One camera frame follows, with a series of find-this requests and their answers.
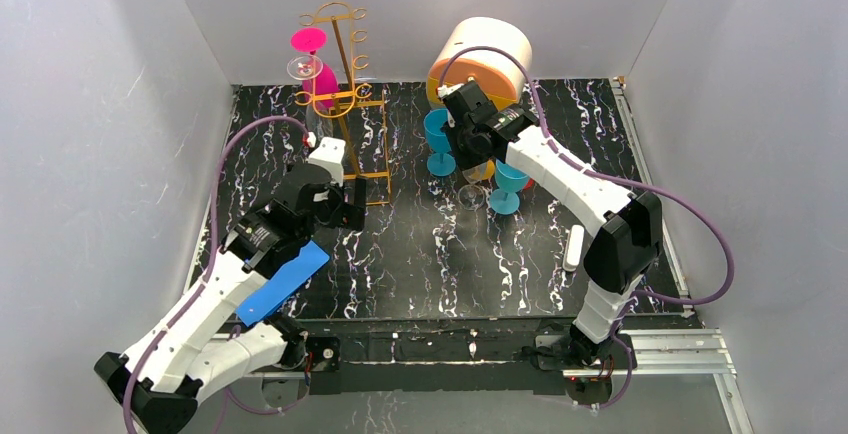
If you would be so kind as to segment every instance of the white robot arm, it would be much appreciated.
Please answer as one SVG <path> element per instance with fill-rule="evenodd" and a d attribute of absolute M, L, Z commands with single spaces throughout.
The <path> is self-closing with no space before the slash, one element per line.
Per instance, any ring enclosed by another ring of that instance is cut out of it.
<path fill-rule="evenodd" d="M 449 116 L 443 130 L 461 169 L 494 157 L 523 171 L 580 220 L 593 242 L 583 260 L 589 290 L 567 345 L 575 362 L 589 365 L 610 347 L 610 330 L 644 273 L 662 252 L 662 205 L 653 193 L 632 196 L 611 182 L 584 175 L 559 159 L 534 114 L 513 104 L 498 111 L 476 82 L 439 88 Z"/>
<path fill-rule="evenodd" d="M 303 361 L 306 331 L 274 314 L 238 338 L 220 345 L 209 341 L 236 308 L 265 285 L 320 226 L 362 230 L 364 179 L 357 179 L 353 202 L 345 201 L 342 160 L 345 143 L 324 138 L 307 159 L 287 174 L 287 183 L 268 202 L 257 202 L 231 230 L 217 256 L 215 271 L 177 323 L 167 320 L 200 289 L 198 279 L 147 335 L 123 353 L 107 352 L 94 367 L 113 397 L 123 402 L 130 374 L 139 370 L 132 412 L 149 434 L 179 432 L 197 406 L 245 374 L 269 365 Z M 162 330 L 165 336 L 144 365 L 142 353 Z"/>

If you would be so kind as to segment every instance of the black marble surface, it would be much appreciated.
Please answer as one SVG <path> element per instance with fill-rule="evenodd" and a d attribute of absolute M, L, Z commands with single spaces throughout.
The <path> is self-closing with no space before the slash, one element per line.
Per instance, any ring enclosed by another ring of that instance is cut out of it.
<path fill-rule="evenodd" d="M 293 86 L 242 87 L 230 135 L 254 119 L 288 114 L 304 119 Z M 586 274 L 561 269 L 568 228 L 577 219 L 534 186 L 521 194 L 519 211 L 499 216 L 457 204 L 464 184 L 459 173 L 435 178 L 423 132 L 429 112 L 424 83 L 376 84 L 386 99 L 388 129 L 378 108 L 348 116 L 365 172 L 384 162 L 388 136 L 394 199 L 369 207 L 361 233 L 322 231 L 315 241 L 334 261 L 319 271 L 283 307 L 298 318 L 415 319 L 457 316 L 576 315 L 587 288 Z M 627 136 L 606 80 L 540 82 L 540 95 L 554 136 L 604 173 L 638 179 Z M 341 137 L 336 127 L 336 137 Z M 257 198 L 284 182 L 283 166 L 302 161 L 300 134 L 272 124 L 248 135 L 221 176 L 218 212 L 226 232 Z M 371 182 L 369 195 L 386 195 Z M 198 254 L 195 277 L 208 252 Z M 677 296 L 665 257 L 649 271 L 648 289 Z M 678 312 L 677 306 L 641 301 L 636 312 Z"/>

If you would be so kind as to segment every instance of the wine glass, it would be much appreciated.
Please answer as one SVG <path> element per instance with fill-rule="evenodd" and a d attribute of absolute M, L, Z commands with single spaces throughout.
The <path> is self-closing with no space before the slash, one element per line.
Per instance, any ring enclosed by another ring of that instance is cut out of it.
<path fill-rule="evenodd" d="M 514 213 L 521 204 L 516 193 L 524 189 L 529 180 L 527 174 L 501 161 L 495 161 L 495 182 L 498 188 L 489 196 L 489 206 L 504 216 Z"/>
<path fill-rule="evenodd" d="M 449 176 L 456 169 L 456 160 L 448 154 L 450 152 L 448 136 L 442 131 L 442 127 L 447 122 L 447 109 L 434 109 L 424 117 L 424 137 L 434 152 L 427 159 L 427 170 L 438 177 Z"/>
<path fill-rule="evenodd" d="M 485 204 L 486 190 L 477 183 L 492 177 L 494 171 L 495 165 L 492 161 L 486 161 L 483 164 L 462 171 L 462 177 L 468 181 L 468 184 L 460 187 L 457 192 L 459 205 L 463 209 L 474 211 Z"/>

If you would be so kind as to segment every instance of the cable connector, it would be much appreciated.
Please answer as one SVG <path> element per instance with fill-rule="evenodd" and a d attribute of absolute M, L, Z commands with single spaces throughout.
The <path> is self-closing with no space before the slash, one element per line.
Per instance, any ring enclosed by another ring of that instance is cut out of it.
<path fill-rule="evenodd" d="M 314 149 L 318 145 L 318 137 L 315 136 L 314 132 L 303 136 L 303 145 L 310 149 Z"/>
<path fill-rule="evenodd" d="M 445 96 L 456 91 L 457 89 L 459 89 L 462 86 L 463 86 L 463 84 L 454 84 L 452 86 L 444 86 L 444 85 L 439 86 L 439 87 L 436 88 L 436 95 L 439 96 L 439 99 L 444 99 Z"/>

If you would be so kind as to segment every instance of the gray wall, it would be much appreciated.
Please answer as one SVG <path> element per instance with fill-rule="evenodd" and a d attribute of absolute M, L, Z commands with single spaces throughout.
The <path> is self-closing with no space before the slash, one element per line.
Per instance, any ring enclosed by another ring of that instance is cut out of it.
<path fill-rule="evenodd" d="M 186 0 L 227 78 L 248 85 L 293 83 L 285 68 L 295 55 L 289 38 L 298 16 L 330 1 L 337 0 Z M 371 67 L 364 77 L 424 80 L 453 28 L 472 16 L 520 27 L 537 54 L 538 77 L 623 75 L 666 0 L 338 1 L 368 9 L 361 46 Z"/>
<path fill-rule="evenodd" d="M 703 308 L 721 327 L 758 432 L 848 420 L 848 0 L 669 0 L 628 97 L 658 184 L 730 236 L 738 276 Z M 673 212 L 695 294 L 721 282 L 716 243 Z"/>
<path fill-rule="evenodd" d="M 0 425 L 123 432 L 94 375 L 176 300 L 231 92 L 183 0 L 0 0 Z"/>

